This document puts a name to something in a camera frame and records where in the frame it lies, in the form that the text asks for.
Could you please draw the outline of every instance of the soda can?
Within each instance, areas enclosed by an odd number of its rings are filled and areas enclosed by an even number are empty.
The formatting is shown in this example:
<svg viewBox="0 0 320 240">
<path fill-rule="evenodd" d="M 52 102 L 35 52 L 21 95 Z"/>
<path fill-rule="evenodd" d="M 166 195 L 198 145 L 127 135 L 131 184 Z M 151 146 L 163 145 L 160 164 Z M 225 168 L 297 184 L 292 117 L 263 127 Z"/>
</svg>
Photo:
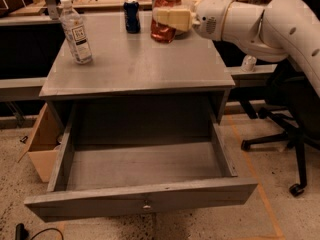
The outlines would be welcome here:
<svg viewBox="0 0 320 240">
<path fill-rule="evenodd" d="M 155 7 L 173 7 L 175 5 L 181 5 L 181 0 L 155 0 Z M 170 43 L 174 39 L 176 29 L 162 25 L 156 22 L 154 19 L 151 21 L 151 37 L 162 43 Z"/>
<path fill-rule="evenodd" d="M 128 33 L 140 31 L 139 3 L 137 0 L 127 0 L 123 4 L 126 30 Z"/>
</svg>

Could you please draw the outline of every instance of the drawer handle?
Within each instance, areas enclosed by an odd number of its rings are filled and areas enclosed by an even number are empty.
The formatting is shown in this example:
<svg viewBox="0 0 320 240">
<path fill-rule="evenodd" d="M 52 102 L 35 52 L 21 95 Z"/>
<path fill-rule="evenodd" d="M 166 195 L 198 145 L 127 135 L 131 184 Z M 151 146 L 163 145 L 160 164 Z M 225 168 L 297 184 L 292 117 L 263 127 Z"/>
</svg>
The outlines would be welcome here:
<svg viewBox="0 0 320 240">
<path fill-rule="evenodd" d="M 143 207 L 142 207 L 143 210 L 151 210 L 152 207 L 151 205 L 148 205 L 148 204 L 145 204 Z"/>
<path fill-rule="evenodd" d="M 143 210 L 151 210 L 152 207 L 147 200 L 144 201 L 144 206 L 142 206 Z"/>
</svg>

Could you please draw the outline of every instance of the floor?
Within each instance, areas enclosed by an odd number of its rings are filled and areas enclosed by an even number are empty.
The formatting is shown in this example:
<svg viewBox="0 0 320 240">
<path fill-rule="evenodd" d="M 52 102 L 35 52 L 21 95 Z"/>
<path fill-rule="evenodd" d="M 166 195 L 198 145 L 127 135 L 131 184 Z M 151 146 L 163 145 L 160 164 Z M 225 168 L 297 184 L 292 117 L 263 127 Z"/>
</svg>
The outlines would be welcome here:
<svg viewBox="0 0 320 240">
<path fill-rule="evenodd" d="M 36 116 L 28 116 L 17 128 L 14 118 L 0 118 L 0 239 L 15 237 L 23 223 L 30 236 L 47 228 L 58 228 L 65 240 L 316 240 L 320 235 L 320 156 L 307 147 L 309 184 L 294 198 L 288 188 L 298 180 L 294 150 L 285 143 L 265 144 L 241 151 L 243 139 L 279 132 L 268 119 L 250 120 L 245 114 L 228 113 L 220 125 L 226 152 L 239 177 L 256 178 L 258 187 L 240 206 L 175 211 L 150 215 L 93 218 L 44 223 L 26 207 L 27 196 L 46 191 L 26 155 L 18 158 Z M 61 239 L 47 231 L 37 239 Z"/>
</svg>

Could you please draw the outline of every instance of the chair base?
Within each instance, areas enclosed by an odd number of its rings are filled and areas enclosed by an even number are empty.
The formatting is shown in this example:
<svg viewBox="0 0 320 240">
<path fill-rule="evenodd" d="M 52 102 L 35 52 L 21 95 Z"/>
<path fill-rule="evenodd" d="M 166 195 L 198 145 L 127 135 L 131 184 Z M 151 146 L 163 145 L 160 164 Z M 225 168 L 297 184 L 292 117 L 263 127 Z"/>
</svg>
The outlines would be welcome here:
<svg viewBox="0 0 320 240">
<path fill-rule="evenodd" d="M 251 140 L 243 140 L 241 144 L 241 149 L 244 151 L 248 151 L 250 150 L 251 145 L 279 142 L 279 141 L 288 141 L 287 148 L 295 147 L 295 150 L 296 150 L 296 158 L 297 158 L 299 178 L 300 178 L 300 184 L 296 183 L 292 185 L 289 188 L 289 191 L 294 197 L 301 195 L 304 192 L 304 188 L 307 186 L 307 173 L 306 173 L 306 161 L 305 161 L 305 150 L 304 150 L 305 138 L 303 133 L 299 128 L 296 128 L 290 123 L 288 123 L 287 121 L 285 121 L 285 120 L 291 120 L 291 118 L 283 114 L 274 114 L 265 108 L 261 108 L 261 110 L 258 112 L 258 115 L 259 115 L 259 118 L 269 117 L 279 126 L 281 126 L 284 129 L 284 132 L 280 134 L 275 134 L 275 135 L 251 139 Z"/>
</svg>

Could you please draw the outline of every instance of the bottle cap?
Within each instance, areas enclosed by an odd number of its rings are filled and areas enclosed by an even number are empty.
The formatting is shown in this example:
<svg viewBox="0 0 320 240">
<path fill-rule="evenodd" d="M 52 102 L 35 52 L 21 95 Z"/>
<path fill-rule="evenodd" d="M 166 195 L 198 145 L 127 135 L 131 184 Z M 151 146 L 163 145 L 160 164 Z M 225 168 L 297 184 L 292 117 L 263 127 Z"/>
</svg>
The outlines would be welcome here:
<svg viewBox="0 0 320 240">
<path fill-rule="evenodd" d="M 72 6 L 71 0 L 60 0 L 62 8 L 69 8 Z"/>
</svg>

